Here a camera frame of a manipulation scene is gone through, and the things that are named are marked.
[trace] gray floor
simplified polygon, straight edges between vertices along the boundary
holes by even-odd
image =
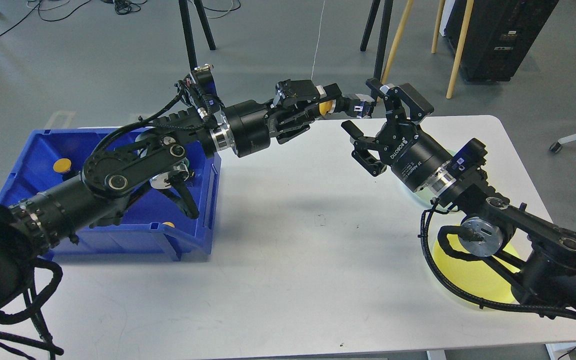
[[[71,0],[42,15],[60,18],[82,2]],[[217,89],[227,105],[266,100],[274,95],[279,80],[310,78],[322,13],[320,0],[242,2],[240,10],[210,21],[217,51],[208,50],[192,14],[198,61],[215,65]],[[230,2],[205,0],[205,4],[222,9]],[[395,2],[393,24],[403,5]],[[337,82],[345,92],[367,91],[363,84],[373,73],[377,30],[368,51],[358,49],[369,6],[367,0],[326,3],[313,76],[316,84]],[[390,81],[413,84],[434,105],[436,116],[498,117],[554,222],[576,230],[576,142],[566,144],[557,155],[548,151],[560,137],[576,133],[576,0],[560,0],[512,81],[459,80],[451,100],[445,98],[451,51],[441,41],[438,53],[430,53],[436,6],[434,0],[414,4]],[[0,33],[30,11],[23,1],[2,0],[0,10]],[[174,81],[187,71],[174,1],[151,1],[128,16],[116,15],[112,5],[98,0],[61,22],[42,22],[32,14],[0,38],[0,187],[30,130],[43,128],[55,112],[76,112],[67,124],[71,128],[123,125],[134,114],[160,109],[174,95]],[[64,125],[57,118],[53,127]],[[388,355],[424,357],[423,353]],[[530,345],[451,350],[446,357],[539,360],[547,354],[544,346]]]

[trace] white cable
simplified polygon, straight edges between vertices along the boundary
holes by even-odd
[[[188,2],[192,5],[195,5],[195,2],[193,0],[188,0]],[[237,0],[239,7],[242,7],[242,0]],[[223,18],[224,16],[228,15],[231,13],[231,11],[235,10],[235,0],[230,0],[230,8],[228,10],[226,10],[225,13],[220,14],[219,16],[206,16],[206,19],[220,19]]]
[[[326,7],[326,0],[324,0],[321,6],[321,17],[319,18],[319,34],[317,35],[317,47],[315,47],[315,58],[312,60],[312,73],[310,75],[310,80],[313,80],[315,76],[315,63],[317,63],[317,51],[320,49],[320,38],[322,38],[322,22],[324,19],[324,8]]]

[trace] white table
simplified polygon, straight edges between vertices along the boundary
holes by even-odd
[[[374,135],[383,119],[357,120]],[[443,289],[421,254],[424,207],[387,171],[350,157],[341,121],[242,159],[222,153],[212,255],[57,258],[43,308],[69,359],[199,360],[576,342],[576,321],[479,310]],[[489,180],[550,220],[493,116],[428,118],[451,150],[487,145]],[[432,229],[461,215],[436,216]],[[522,256],[530,244],[513,241]],[[0,326],[36,337],[31,324]],[[41,351],[28,350],[38,358]],[[9,355],[0,349],[0,359]]]

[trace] black tripod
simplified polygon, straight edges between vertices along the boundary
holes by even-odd
[[[204,10],[204,4],[202,3],[202,0],[194,0],[194,7],[197,9],[197,14],[199,14],[199,21],[201,21],[203,33],[206,36],[206,41],[208,41],[208,48],[210,50],[215,50],[215,40],[213,39],[213,33],[210,31],[210,25],[208,25],[208,18],[206,17],[206,10]],[[179,0],[179,11],[181,12],[181,23],[183,25],[183,37],[185,38],[185,49],[188,52],[188,64],[190,64],[190,70],[194,70],[197,68],[197,54],[195,53],[193,28],[190,25],[188,0]]]
[[[366,51],[368,46],[368,39],[370,39],[370,34],[373,31],[373,25],[375,24],[375,18],[377,18],[377,10],[381,0],[372,0],[370,5],[370,13],[368,13],[368,21],[366,22],[366,28],[363,30],[363,38],[361,38],[361,46],[359,46],[360,51]],[[383,4],[383,14],[381,16],[381,29],[379,30],[379,43],[377,44],[377,59],[374,62],[374,73],[373,78],[381,79],[382,70],[384,69],[384,55],[386,55],[386,41],[388,40],[388,29],[391,25],[391,14],[393,13],[393,0],[385,0]],[[373,99],[377,98],[376,93],[371,94]]]

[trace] blue plastic bin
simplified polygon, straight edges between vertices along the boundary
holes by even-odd
[[[81,170],[94,147],[112,130],[34,130],[0,192],[0,204],[15,204],[61,183],[61,174],[53,171],[54,162],[60,158],[70,159],[72,168]],[[130,144],[140,132],[130,132],[114,144]],[[210,254],[222,161],[217,154],[206,159],[199,142],[185,148],[195,171],[186,185],[199,209],[197,219],[187,218],[166,196],[151,190],[128,209],[121,225],[83,228],[77,232],[78,245],[64,239],[44,256],[51,259],[55,255],[165,253],[179,261],[183,253],[194,249]],[[174,227],[163,225],[164,222]]]

